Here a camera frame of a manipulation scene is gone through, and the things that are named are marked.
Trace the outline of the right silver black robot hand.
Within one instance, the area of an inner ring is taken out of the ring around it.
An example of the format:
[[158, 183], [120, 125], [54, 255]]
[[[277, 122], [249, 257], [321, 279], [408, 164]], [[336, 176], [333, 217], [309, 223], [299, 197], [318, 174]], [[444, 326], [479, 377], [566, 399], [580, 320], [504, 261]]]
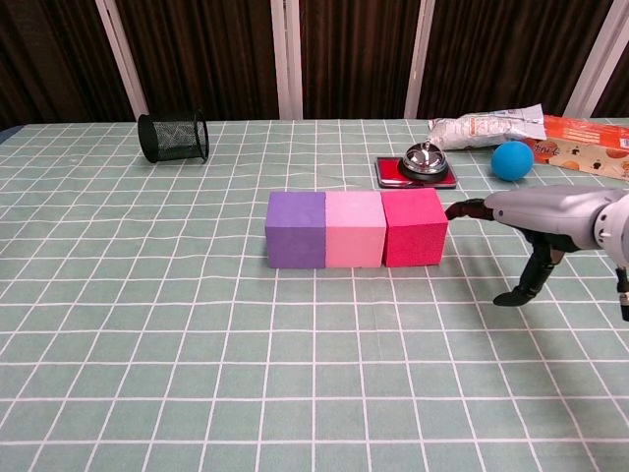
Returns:
[[603, 250], [616, 264], [621, 314], [628, 319], [628, 192], [619, 188], [551, 185], [492, 193], [452, 204], [449, 220], [469, 216], [522, 232], [533, 252], [517, 286], [493, 303], [519, 307], [534, 299], [563, 256]]

